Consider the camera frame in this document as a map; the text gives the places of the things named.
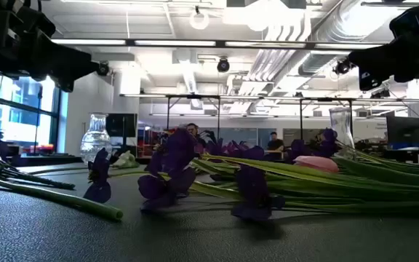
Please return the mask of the round clear glass vase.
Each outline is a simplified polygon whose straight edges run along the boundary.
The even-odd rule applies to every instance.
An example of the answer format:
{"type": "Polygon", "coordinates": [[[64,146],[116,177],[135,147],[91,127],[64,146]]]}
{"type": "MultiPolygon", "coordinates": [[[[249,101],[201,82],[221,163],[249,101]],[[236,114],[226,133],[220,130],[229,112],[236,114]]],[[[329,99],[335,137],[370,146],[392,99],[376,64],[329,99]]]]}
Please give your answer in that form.
{"type": "Polygon", "coordinates": [[[107,158],[111,156],[111,137],[106,130],[106,118],[107,114],[104,113],[90,114],[89,128],[80,146],[80,156],[85,164],[93,162],[97,153],[103,148],[107,152],[107,158]]]}

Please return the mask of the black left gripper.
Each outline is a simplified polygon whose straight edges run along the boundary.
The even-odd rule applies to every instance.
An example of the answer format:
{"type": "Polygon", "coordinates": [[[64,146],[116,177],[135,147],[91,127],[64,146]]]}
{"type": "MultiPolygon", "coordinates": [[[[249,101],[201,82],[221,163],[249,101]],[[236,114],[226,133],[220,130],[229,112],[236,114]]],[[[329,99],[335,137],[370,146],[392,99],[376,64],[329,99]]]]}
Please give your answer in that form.
{"type": "MultiPolygon", "coordinates": [[[[20,21],[14,27],[17,35],[17,61],[9,70],[9,78],[30,76],[35,80],[45,80],[48,69],[48,41],[55,32],[55,25],[40,10],[28,6],[12,6],[10,9],[20,21]]],[[[74,78],[81,78],[96,72],[100,64],[92,60],[92,55],[71,47],[56,45],[54,75],[57,87],[64,92],[73,92],[74,78]]]]}

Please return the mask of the pale pink artificial tulip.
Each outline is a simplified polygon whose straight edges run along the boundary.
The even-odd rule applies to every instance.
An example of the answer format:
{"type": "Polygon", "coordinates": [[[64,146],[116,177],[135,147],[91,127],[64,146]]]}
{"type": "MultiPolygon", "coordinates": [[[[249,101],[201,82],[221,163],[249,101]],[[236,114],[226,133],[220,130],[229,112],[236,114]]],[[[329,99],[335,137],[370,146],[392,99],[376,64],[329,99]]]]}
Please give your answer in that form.
{"type": "Polygon", "coordinates": [[[114,163],[111,164],[111,166],[119,169],[136,168],[139,167],[140,164],[136,161],[135,156],[131,154],[130,151],[125,151],[114,163]]]}

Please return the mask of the tall clear glass vase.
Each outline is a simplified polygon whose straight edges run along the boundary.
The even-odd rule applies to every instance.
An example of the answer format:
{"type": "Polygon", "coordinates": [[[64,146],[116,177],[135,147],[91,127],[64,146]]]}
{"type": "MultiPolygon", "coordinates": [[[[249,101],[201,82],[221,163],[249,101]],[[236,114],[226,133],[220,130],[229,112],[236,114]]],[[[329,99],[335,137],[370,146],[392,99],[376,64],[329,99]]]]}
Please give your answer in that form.
{"type": "Polygon", "coordinates": [[[330,109],[331,128],[337,133],[337,140],[341,145],[354,148],[354,139],[351,134],[351,112],[346,107],[330,109]]]}

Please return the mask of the large window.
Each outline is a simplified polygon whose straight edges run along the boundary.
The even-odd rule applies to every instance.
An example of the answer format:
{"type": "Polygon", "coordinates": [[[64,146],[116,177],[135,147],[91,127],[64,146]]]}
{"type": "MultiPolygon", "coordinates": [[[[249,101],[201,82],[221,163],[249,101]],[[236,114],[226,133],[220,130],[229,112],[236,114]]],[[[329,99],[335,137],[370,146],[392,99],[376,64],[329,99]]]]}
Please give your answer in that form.
{"type": "Polygon", "coordinates": [[[60,91],[47,77],[0,76],[0,132],[24,153],[53,154],[57,145],[60,91]]]}

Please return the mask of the person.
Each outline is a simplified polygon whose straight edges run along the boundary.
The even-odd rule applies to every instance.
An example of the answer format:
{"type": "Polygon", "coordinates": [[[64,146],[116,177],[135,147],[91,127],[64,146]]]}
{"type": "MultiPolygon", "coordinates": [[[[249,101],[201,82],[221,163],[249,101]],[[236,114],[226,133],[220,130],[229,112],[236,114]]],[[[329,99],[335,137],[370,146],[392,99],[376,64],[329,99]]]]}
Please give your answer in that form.
{"type": "Polygon", "coordinates": [[[283,151],[284,150],[284,141],[278,138],[277,132],[272,132],[270,134],[270,140],[267,145],[269,151],[283,151]]]}
{"type": "Polygon", "coordinates": [[[203,147],[207,145],[207,142],[217,143],[215,134],[211,130],[199,132],[199,126],[194,123],[187,124],[186,129],[195,137],[197,143],[201,144],[203,147]]]}

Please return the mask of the dark computer monitor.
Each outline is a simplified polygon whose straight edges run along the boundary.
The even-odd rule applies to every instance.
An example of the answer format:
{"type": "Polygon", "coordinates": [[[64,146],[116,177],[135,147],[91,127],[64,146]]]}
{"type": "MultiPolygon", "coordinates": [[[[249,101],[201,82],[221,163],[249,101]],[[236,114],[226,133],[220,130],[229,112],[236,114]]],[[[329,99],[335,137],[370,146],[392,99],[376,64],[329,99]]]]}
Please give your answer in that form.
{"type": "Polygon", "coordinates": [[[137,114],[109,114],[106,117],[106,130],[111,137],[136,136],[137,114]]]}
{"type": "Polygon", "coordinates": [[[419,118],[387,116],[386,125],[389,143],[419,142],[419,118]]]}

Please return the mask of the black metal frame stand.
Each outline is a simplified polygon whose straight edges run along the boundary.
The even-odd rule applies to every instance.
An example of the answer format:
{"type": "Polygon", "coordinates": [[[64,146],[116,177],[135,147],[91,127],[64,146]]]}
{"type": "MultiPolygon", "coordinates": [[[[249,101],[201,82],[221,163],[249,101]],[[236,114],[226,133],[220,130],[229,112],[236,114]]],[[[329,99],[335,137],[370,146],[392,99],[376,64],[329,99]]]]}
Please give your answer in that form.
{"type": "Polygon", "coordinates": [[[353,102],[355,101],[355,98],[329,98],[329,97],[323,97],[323,98],[299,98],[299,106],[300,106],[300,138],[303,139],[303,102],[304,101],[316,101],[316,102],[348,102],[348,110],[350,112],[350,131],[353,135],[353,117],[352,117],[352,106],[353,102]]]}
{"type": "Polygon", "coordinates": [[[177,98],[178,100],[181,98],[186,98],[188,100],[192,100],[192,99],[197,99],[197,100],[202,100],[204,98],[206,98],[209,102],[213,102],[213,100],[217,100],[218,104],[215,105],[213,104],[213,106],[217,109],[218,111],[218,126],[217,126],[217,139],[220,138],[220,107],[221,107],[221,96],[220,95],[198,95],[198,94],[187,94],[187,95],[165,95],[165,97],[167,98],[167,130],[169,129],[169,117],[170,117],[170,109],[171,109],[171,99],[173,98],[177,98]]]}

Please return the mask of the white artificial tulip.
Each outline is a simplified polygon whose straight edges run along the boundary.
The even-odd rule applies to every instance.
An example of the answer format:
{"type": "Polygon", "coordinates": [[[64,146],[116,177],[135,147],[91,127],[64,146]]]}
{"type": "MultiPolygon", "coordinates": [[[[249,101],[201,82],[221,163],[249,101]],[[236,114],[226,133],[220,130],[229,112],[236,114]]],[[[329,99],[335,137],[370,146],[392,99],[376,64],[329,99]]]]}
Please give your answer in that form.
{"type": "Polygon", "coordinates": [[[0,186],[9,189],[18,194],[24,194],[32,197],[42,198],[51,202],[57,202],[69,207],[80,208],[84,212],[91,213],[110,220],[120,221],[123,217],[123,212],[115,207],[104,205],[85,199],[79,196],[62,194],[47,189],[36,188],[33,186],[17,185],[6,182],[0,179],[0,186]]]}

